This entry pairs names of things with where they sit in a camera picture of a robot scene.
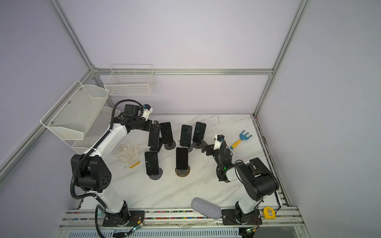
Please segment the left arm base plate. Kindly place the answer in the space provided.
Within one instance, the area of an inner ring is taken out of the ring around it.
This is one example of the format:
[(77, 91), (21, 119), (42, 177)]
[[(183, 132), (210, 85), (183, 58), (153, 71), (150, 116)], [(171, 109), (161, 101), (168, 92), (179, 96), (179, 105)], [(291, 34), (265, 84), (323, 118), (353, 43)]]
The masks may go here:
[(103, 227), (135, 227), (139, 222), (143, 222), (145, 212), (143, 210), (129, 211), (126, 214), (105, 213)]

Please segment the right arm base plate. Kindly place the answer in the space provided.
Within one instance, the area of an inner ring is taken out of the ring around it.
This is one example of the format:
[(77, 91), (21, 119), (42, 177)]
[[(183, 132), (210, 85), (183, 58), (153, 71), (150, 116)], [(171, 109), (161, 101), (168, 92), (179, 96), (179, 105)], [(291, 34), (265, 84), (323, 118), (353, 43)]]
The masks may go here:
[(262, 225), (262, 218), (258, 209), (244, 214), (238, 209), (222, 210), (223, 225)]

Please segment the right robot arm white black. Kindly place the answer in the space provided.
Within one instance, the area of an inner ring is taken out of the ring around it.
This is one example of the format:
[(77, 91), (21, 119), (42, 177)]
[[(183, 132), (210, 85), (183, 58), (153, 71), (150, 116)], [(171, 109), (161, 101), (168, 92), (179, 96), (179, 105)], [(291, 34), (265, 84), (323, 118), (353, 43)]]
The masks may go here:
[(207, 144), (202, 140), (201, 152), (215, 159), (219, 181), (239, 181), (243, 185), (246, 195), (236, 202), (234, 209), (239, 224), (248, 223), (265, 197), (279, 189), (278, 179), (259, 158), (251, 159), (247, 163), (242, 160), (232, 162), (233, 153), (224, 139), (216, 140), (214, 144)]

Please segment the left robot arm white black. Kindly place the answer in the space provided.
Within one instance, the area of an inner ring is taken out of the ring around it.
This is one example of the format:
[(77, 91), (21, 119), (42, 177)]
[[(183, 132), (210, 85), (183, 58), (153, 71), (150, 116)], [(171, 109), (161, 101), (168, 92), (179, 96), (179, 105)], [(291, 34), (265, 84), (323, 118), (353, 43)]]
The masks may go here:
[(154, 138), (154, 146), (159, 143), (155, 136), (160, 131), (157, 121), (149, 119), (153, 108), (149, 104), (141, 104), (132, 99), (123, 100), (125, 109), (116, 115), (112, 109), (109, 128), (96, 143), (82, 154), (71, 158), (72, 178), (70, 195), (74, 199), (93, 197), (100, 203), (106, 217), (115, 218), (125, 224), (130, 219), (127, 203), (122, 200), (111, 186), (112, 174), (103, 158), (113, 151), (117, 144), (131, 130), (149, 132)]

